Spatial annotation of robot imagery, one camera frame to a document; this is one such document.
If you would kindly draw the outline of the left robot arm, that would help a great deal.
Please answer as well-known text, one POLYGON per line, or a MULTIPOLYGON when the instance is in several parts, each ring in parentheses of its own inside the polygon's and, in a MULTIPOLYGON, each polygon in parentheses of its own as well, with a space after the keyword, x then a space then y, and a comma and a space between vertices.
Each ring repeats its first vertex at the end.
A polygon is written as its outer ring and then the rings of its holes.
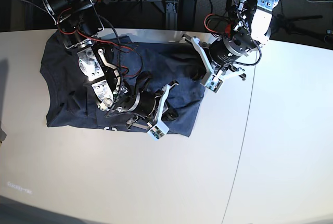
POLYGON ((213 43, 183 35, 183 40, 193 46, 203 63, 192 80, 200 81, 213 92, 227 79, 246 80, 244 68, 256 66, 261 58, 250 64, 239 62, 239 58, 251 52, 262 55, 261 48, 270 39, 273 9, 278 3, 279 0, 227 0, 227 16, 210 13, 203 22, 205 29, 216 37, 213 43))

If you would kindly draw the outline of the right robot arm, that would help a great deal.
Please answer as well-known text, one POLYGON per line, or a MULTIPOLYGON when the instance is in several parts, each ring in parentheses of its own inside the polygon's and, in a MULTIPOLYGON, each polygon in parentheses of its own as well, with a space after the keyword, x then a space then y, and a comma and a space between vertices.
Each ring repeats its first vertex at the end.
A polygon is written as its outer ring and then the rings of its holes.
POLYGON ((169 92, 176 81, 166 84, 156 93, 146 91, 137 81, 130 86, 122 73, 120 40, 98 37, 104 20, 98 15, 92 0, 42 0, 61 36, 65 49, 74 51, 78 68, 94 92, 94 109, 105 112, 105 118, 125 117, 127 128, 137 127, 151 135, 165 135, 165 121, 175 115, 168 104, 169 92))

